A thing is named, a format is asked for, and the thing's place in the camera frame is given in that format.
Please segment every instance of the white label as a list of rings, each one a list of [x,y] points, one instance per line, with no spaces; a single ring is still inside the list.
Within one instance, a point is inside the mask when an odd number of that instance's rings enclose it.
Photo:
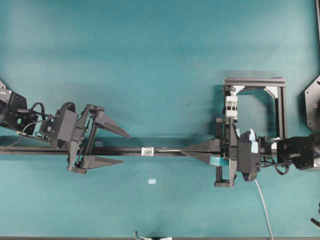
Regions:
[[[157,179],[149,179],[148,180],[148,184],[156,184],[157,183]]]

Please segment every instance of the black motor housing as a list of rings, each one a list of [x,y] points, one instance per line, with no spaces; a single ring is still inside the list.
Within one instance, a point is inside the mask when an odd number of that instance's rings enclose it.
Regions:
[[[21,132],[26,125],[37,121],[37,115],[18,112],[18,109],[27,109],[26,98],[11,90],[0,89],[0,126]],[[24,133],[32,135],[35,126],[29,126]]]

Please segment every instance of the teal table surface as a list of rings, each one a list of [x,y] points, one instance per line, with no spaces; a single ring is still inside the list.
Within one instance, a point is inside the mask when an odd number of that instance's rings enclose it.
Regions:
[[[289,137],[307,136],[303,91],[319,59],[314,0],[0,1],[0,77],[48,113],[68,101],[79,113],[105,107],[133,138],[99,131],[104,146],[212,139],[224,77],[286,78]],[[266,92],[241,93],[238,110],[241,132],[275,134]],[[0,156],[0,236],[269,236],[257,187],[241,175],[214,188],[215,168],[192,158],[115,158],[124,164],[77,175],[65,156]],[[310,222],[319,177],[258,174],[274,236],[320,236]]]

